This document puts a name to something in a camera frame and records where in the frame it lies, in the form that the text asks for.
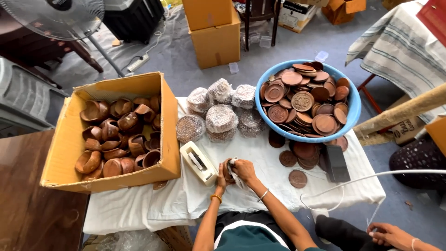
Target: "green shirt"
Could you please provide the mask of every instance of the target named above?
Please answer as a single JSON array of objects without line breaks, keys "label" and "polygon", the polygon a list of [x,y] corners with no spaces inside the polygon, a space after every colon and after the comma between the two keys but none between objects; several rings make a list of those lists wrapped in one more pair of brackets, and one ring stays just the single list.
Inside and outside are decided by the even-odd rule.
[{"label": "green shirt", "polygon": [[[221,234],[216,251],[289,251],[271,232],[260,226],[238,226]],[[310,247],[305,251],[324,251]]]}]

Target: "power strip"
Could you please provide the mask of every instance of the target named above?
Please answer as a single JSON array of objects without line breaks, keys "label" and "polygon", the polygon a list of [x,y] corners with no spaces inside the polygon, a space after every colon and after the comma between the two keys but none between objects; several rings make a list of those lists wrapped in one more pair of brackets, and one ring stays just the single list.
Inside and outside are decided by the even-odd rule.
[{"label": "power strip", "polygon": [[136,71],[139,67],[141,67],[141,65],[143,65],[144,63],[146,63],[149,60],[149,56],[147,54],[144,54],[142,56],[142,59],[138,59],[137,61],[135,61],[133,64],[131,64],[129,67],[127,67],[127,70],[134,72]]}]

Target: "striped cloth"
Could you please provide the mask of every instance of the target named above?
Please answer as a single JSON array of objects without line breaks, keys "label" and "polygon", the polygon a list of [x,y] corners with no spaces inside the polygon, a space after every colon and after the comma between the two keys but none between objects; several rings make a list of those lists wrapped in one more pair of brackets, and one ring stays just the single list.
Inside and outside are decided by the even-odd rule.
[{"label": "striped cloth", "polygon": [[[446,82],[446,48],[416,17],[426,0],[400,4],[348,49],[345,65],[361,67],[389,80],[414,98]],[[426,123],[446,112],[446,105],[420,115]]]}]

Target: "forearm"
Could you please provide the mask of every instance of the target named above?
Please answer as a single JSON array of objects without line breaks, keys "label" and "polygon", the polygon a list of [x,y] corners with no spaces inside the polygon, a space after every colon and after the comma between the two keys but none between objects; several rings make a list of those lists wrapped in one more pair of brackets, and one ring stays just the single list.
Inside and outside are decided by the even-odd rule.
[{"label": "forearm", "polygon": [[[247,184],[259,198],[267,191],[267,188],[257,178],[248,181]],[[317,247],[305,227],[271,192],[268,192],[262,201],[298,251],[303,251],[307,247]]]},{"label": "forearm", "polygon": [[[223,193],[223,189],[217,187],[214,194],[221,197]],[[209,204],[209,207],[203,216],[203,220],[200,223],[200,227],[198,228],[192,251],[210,251],[214,249],[215,223],[217,221],[219,207],[220,200],[216,197],[212,197],[211,203]]]},{"label": "forearm", "polygon": [[416,240],[413,243],[414,251],[441,251],[441,249],[430,245],[429,243],[422,242],[421,240]]}]

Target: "blue plastic basin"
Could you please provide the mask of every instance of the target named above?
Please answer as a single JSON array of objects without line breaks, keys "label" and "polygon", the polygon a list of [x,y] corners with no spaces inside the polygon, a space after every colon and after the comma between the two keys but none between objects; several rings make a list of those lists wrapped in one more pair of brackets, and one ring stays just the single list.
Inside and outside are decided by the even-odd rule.
[{"label": "blue plastic basin", "polygon": [[276,124],[274,124],[268,116],[262,111],[262,106],[260,105],[260,96],[259,96],[259,90],[260,86],[266,82],[269,78],[269,76],[276,74],[278,71],[286,68],[290,68],[295,63],[304,63],[304,62],[312,62],[312,60],[305,60],[305,59],[298,59],[298,60],[290,60],[286,62],[279,63],[271,68],[269,68],[259,79],[257,82],[257,88],[256,88],[256,106],[259,110],[260,115],[262,116],[263,120],[268,124],[269,127],[271,127],[274,131],[276,131],[278,134],[284,136],[285,138],[294,140],[294,141],[300,141],[300,142],[309,142],[309,143],[321,143],[321,142],[327,142],[330,140],[334,140],[336,138],[341,137],[345,133],[347,133],[355,124],[358,122],[359,116],[361,114],[361,99],[359,97],[359,93],[356,90],[356,87],[354,84],[350,81],[347,76],[345,76],[342,72],[338,71],[337,69],[329,66],[328,64],[324,65],[324,71],[330,74],[336,81],[342,77],[347,78],[350,82],[350,93],[348,95],[348,115],[347,115],[347,123],[344,125],[344,127],[337,133],[325,136],[322,138],[306,138],[297,136],[288,132],[285,132],[280,127],[278,127]]}]

